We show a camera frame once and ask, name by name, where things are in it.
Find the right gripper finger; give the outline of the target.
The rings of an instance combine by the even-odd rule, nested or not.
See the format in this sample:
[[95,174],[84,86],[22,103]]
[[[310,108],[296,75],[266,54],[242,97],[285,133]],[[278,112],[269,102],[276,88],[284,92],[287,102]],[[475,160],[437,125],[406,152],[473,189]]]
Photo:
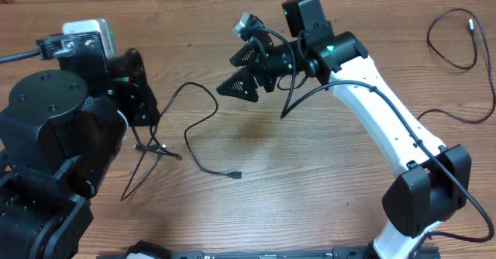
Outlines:
[[247,67],[241,67],[231,77],[226,79],[216,91],[220,95],[240,98],[249,102],[257,102],[259,95],[257,93],[258,85],[254,76]]
[[229,62],[235,67],[259,64],[262,60],[267,59],[267,50],[272,46],[272,39],[268,36],[261,38],[252,36],[246,44],[229,59]]

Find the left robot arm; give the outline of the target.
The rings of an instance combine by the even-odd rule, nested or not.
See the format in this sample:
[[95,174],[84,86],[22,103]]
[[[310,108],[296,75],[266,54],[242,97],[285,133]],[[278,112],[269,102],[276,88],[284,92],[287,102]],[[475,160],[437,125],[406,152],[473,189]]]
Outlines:
[[158,118],[135,49],[19,81],[1,113],[1,256],[73,257],[126,130]]

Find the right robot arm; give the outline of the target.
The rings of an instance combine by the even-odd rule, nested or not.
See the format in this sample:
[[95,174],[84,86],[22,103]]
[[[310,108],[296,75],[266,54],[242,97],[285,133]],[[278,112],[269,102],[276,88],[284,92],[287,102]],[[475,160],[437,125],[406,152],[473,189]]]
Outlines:
[[422,248],[433,230],[466,204],[471,157],[432,135],[388,87],[365,46],[349,32],[335,34],[319,0],[282,5],[292,41],[275,45],[275,32],[244,13],[234,33],[244,45],[231,57],[236,72],[220,95],[256,102],[258,89],[275,89],[278,78],[304,72],[348,106],[386,157],[394,182],[382,198],[383,231],[366,258],[434,258]]

